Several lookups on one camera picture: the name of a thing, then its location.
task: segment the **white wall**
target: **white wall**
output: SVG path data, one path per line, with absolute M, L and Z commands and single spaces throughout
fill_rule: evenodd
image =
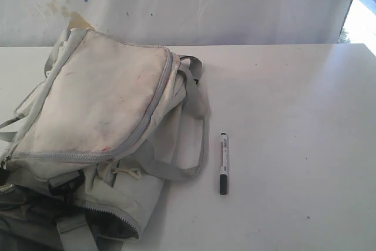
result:
M 350 0 L 0 0 L 0 46 L 52 45 L 70 18 L 79 24 L 85 19 L 99 31 L 143 44 L 334 43 L 349 4 Z

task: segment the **black marker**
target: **black marker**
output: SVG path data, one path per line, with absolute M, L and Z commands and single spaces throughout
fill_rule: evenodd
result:
M 227 195 L 229 190 L 229 138 L 221 133 L 221 167 L 219 170 L 219 194 Z

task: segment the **white table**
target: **white table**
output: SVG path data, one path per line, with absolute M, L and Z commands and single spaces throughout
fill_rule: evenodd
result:
M 143 239 L 123 250 L 375 250 L 376 58 L 364 45 L 171 49 L 205 63 L 209 161 L 166 185 Z M 49 50 L 0 48 L 0 121 L 43 79 Z

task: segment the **dirty backpack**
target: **dirty backpack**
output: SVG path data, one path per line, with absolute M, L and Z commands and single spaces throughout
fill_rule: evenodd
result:
M 207 156 L 202 63 L 75 28 L 63 31 L 45 74 L 0 126 L 23 119 L 0 133 L 9 142 L 0 231 L 67 251 L 139 239 L 163 182 L 195 177 Z M 203 125 L 188 169 L 172 164 L 183 114 Z

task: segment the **white backpack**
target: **white backpack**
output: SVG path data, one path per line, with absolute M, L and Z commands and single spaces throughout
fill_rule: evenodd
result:
M 202 63 L 75 28 L 63 31 L 45 73 L 2 125 L 25 119 L 18 132 L 0 133 L 9 142 L 3 190 L 28 188 L 77 207 L 55 219 L 65 250 L 96 250 L 98 237 L 140 238 L 164 180 L 195 177 L 207 156 Z M 182 111 L 203 121 L 199 161 L 189 169 L 171 164 Z

